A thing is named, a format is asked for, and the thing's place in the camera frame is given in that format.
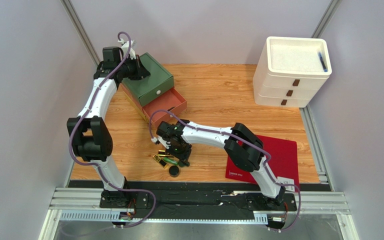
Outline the pink drawer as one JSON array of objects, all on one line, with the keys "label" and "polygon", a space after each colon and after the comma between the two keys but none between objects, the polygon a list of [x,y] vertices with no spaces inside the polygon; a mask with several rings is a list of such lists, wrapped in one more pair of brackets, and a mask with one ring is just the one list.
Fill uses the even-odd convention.
[{"label": "pink drawer", "polygon": [[174,87],[145,106],[141,106],[137,100],[133,99],[132,94],[124,85],[121,85],[121,89],[124,91],[125,95],[128,95],[142,108],[143,113],[148,118],[148,123],[151,115],[157,110],[166,110],[178,115],[187,108],[187,100]]}]

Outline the green top drawer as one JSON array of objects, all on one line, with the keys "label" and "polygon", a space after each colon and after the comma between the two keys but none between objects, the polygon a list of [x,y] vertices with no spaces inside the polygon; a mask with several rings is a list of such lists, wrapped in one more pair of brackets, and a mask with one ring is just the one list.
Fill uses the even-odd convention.
[{"label": "green top drawer", "polygon": [[174,87],[174,76],[148,52],[139,56],[150,76],[141,80],[124,78],[122,84],[143,107]]}]

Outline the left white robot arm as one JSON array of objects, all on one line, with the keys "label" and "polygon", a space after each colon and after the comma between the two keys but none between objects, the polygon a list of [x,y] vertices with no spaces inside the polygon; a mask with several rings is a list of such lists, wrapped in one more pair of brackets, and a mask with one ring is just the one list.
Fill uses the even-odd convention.
[{"label": "left white robot arm", "polygon": [[114,94],[124,79],[140,81],[150,76],[131,44],[105,47],[93,75],[90,96],[77,117],[67,120],[69,153],[81,166],[91,166],[103,182],[101,197],[108,202],[130,202],[131,190],[112,157],[113,139],[105,116]]}]

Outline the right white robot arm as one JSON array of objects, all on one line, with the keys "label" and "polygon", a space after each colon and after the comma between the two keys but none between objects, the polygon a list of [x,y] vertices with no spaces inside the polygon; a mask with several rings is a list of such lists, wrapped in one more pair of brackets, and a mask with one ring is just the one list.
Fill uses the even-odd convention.
[{"label": "right white robot arm", "polygon": [[150,137],[185,166],[189,164],[193,144],[223,149],[237,168],[251,174],[262,195],[278,205],[284,200],[286,189],[268,164],[272,156],[264,150],[264,143],[242,123],[213,127],[183,119],[175,124],[162,121],[156,134]]}]

